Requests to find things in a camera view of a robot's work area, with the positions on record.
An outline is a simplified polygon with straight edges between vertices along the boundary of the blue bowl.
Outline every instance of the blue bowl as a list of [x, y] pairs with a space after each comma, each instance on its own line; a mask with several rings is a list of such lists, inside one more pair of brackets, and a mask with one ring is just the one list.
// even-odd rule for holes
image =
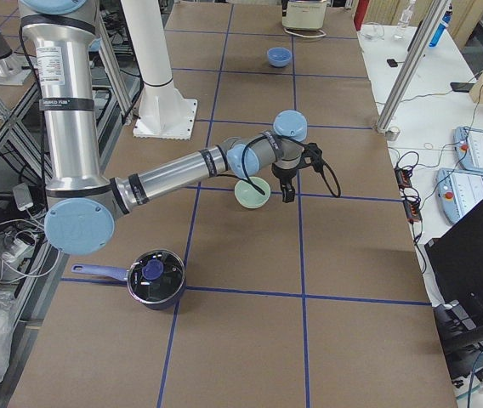
[[270, 48], [267, 54], [268, 62], [276, 68], [287, 66], [293, 60], [293, 53], [283, 47]]

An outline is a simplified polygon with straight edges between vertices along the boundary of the saucepan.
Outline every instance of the saucepan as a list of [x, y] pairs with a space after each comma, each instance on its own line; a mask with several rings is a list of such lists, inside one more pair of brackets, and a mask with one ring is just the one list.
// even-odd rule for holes
[[185, 266], [180, 257], [166, 249], [144, 253], [129, 270], [113, 266], [76, 263], [74, 274], [109, 276], [127, 282], [132, 298], [153, 310], [175, 305], [185, 291]]

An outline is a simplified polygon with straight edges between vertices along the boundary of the label on robot arm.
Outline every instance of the label on robot arm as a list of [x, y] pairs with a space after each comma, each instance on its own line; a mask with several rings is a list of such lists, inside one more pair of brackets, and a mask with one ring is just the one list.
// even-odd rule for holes
[[39, 82], [42, 85], [64, 85], [64, 63], [61, 47], [36, 48]]

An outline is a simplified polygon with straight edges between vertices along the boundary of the white table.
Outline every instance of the white table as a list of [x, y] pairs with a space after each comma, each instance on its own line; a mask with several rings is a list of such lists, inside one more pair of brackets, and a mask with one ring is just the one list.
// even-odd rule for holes
[[[363, 26], [361, 32], [368, 32], [366, 30], [370, 28]], [[386, 60], [404, 61], [407, 47], [415, 33], [415, 27], [408, 27], [404, 38], [397, 40], [393, 38], [394, 30], [393, 26], [384, 26], [384, 36], [381, 38], [369, 39], [359, 35], [379, 111], [383, 109], [383, 103], [387, 100], [401, 70], [401, 64], [391, 68]], [[417, 167], [412, 176], [412, 185], [418, 190], [420, 196], [423, 199], [428, 197], [422, 209], [421, 247], [431, 238], [441, 237], [451, 228], [441, 211], [436, 193], [432, 194], [436, 186], [438, 169], [453, 168], [458, 160], [453, 146], [445, 148], [443, 146], [452, 142], [453, 129], [459, 126], [471, 125], [473, 128], [483, 129], [483, 105], [477, 105], [467, 93], [450, 92], [450, 82], [475, 82], [475, 79], [457, 46], [445, 32], [435, 48], [427, 48], [403, 100], [411, 99], [416, 95], [443, 95], [402, 102], [391, 122], [391, 126], [397, 126], [401, 130], [398, 139], [395, 142], [389, 142], [389, 147], [392, 148], [389, 151], [393, 165], [396, 164], [399, 154], [404, 155], [408, 151], [416, 151], [419, 154], [419, 162], [427, 166], [434, 166], [440, 162], [436, 168]], [[401, 162], [401, 165], [414, 164], [415, 159], [415, 155], [411, 154]], [[420, 228], [420, 224], [415, 225], [416, 234]], [[442, 299], [435, 284], [434, 275], [429, 270], [424, 277], [431, 302], [433, 305], [440, 303]], [[457, 391], [457, 394], [466, 391], [465, 385]], [[465, 407], [466, 399], [459, 399], [458, 404], [460, 407]], [[483, 408], [483, 390], [474, 392], [471, 407]]]

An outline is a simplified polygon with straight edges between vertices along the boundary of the plastic bottle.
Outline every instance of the plastic bottle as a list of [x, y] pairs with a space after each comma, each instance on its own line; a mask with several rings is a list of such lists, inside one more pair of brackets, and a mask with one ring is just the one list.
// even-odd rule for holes
[[401, 17], [398, 20], [398, 24], [396, 25], [395, 34], [393, 37], [400, 39], [404, 37], [404, 31], [410, 24], [410, 20], [413, 16], [413, 10], [415, 9], [415, 0], [410, 0], [408, 7], [402, 12]]
[[435, 36], [432, 37], [432, 40], [430, 40], [429, 47], [436, 47], [436, 44], [440, 41], [440, 37], [442, 37], [442, 33], [449, 26], [449, 22], [452, 19], [452, 14], [453, 14], [453, 6], [451, 3], [449, 3], [449, 8], [444, 14], [444, 17], [442, 18], [440, 25], [438, 25]]

